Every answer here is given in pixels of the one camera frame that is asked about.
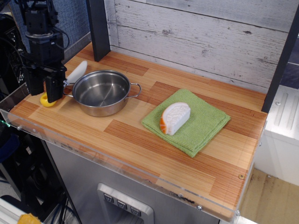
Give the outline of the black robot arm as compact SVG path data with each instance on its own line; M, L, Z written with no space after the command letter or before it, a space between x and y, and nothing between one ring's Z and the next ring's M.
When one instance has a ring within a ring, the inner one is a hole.
M66 67L63 36L65 32L56 27L58 12L51 0L19 0L19 8L26 26L29 52L21 55L22 70L29 93L47 93L53 103L63 96Z

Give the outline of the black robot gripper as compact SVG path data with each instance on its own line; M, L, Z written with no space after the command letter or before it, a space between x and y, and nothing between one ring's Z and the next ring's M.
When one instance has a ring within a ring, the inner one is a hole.
M46 83L48 102L63 97L66 68L64 60L64 40L60 32L45 34L26 33L30 52L23 55L23 72L29 93L32 96L44 92Z

